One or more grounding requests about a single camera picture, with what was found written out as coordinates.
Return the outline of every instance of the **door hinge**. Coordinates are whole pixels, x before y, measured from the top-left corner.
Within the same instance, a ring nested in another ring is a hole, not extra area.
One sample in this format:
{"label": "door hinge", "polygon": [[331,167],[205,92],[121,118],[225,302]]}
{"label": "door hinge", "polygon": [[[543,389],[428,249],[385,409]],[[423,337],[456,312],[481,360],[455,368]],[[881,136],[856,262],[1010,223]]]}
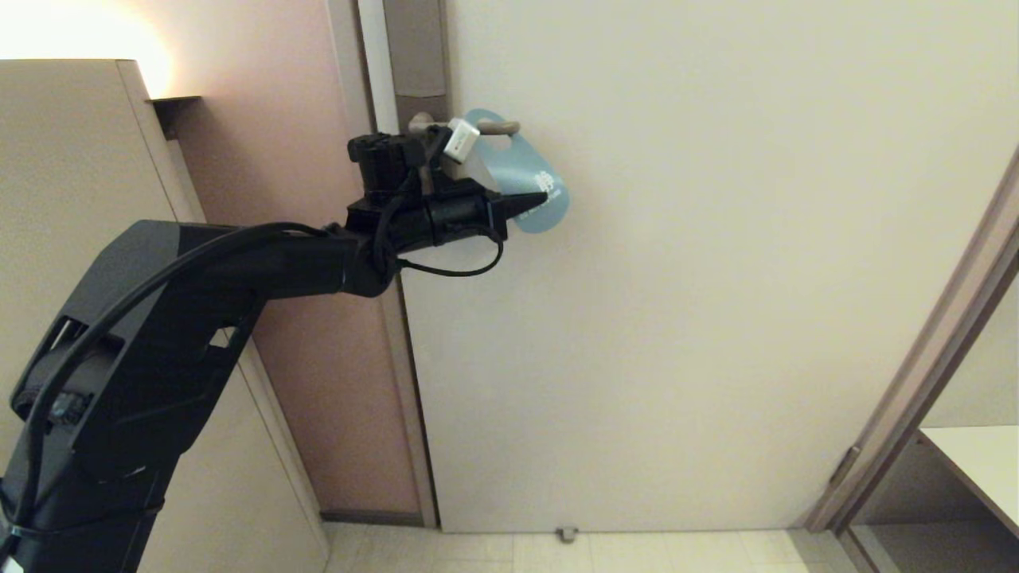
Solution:
{"label": "door hinge", "polygon": [[846,475],[849,474],[849,470],[853,469],[853,464],[856,463],[856,459],[860,457],[860,447],[853,446],[846,451],[846,455],[842,457],[842,461],[839,462],[839,467],[835,469],[835,473],[832,474],[832,478],[828,479],[828,485],[832,487],[838,486],[842,483],[843,479],[846,479]]}

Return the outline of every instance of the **wall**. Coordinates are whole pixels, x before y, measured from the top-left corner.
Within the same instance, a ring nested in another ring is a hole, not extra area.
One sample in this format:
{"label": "wall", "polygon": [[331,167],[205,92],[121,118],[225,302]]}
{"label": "wall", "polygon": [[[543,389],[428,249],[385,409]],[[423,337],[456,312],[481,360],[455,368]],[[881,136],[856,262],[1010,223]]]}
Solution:
{"label": "wall", "polygon": [[1019,288],[1009,287],[921,427],[1019,423]]}
{"label": "wall", "polygon": [[[324,2],[0,7],[0,57],[139,58],[154,97],[205,98],[180,141],[210,221],[320,225],[358,196],[345,144],[367,111],[344,106]],[[379,304],[273,303],[256,341],[323,508],[417,512]]]}

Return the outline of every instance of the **floor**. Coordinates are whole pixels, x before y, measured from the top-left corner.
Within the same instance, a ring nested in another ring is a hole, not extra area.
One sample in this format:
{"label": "floor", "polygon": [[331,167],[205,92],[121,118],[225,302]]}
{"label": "floor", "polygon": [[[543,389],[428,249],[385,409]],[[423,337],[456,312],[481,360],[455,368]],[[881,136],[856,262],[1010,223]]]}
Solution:
{"label": "floor", "polygon": [[825,533],[590,533],[465,535],[326,524],[326,573],[856,573]]}

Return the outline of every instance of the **white clip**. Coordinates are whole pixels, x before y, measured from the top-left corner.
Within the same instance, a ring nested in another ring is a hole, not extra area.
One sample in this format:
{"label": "white clip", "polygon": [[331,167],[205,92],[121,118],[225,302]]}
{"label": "white clip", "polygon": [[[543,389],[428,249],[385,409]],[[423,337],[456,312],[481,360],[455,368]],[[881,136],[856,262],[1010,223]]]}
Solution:
{"label": "white clip", "polygon": [[481,137],[481,131],[460,117],[449,120],[449,128],[452,129],[452,137],[449,138],[449,143],[442,153],[457,163],[463,163],[467,161],[467,156],[471,154],[474,144]]}

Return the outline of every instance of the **baseboard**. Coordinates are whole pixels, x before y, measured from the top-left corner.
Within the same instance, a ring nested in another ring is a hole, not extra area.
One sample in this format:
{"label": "baseboard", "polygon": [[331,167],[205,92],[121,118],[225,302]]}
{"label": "baseboard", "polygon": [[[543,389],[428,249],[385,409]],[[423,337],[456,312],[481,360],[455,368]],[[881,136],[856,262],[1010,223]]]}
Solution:
{"label": "baseboard", "polygon": [[369,525],[401,525],[424,527],[420,513],[380,512],[364,510],[338,510],[322,512],[322,521],[341,523],[367,523]]}

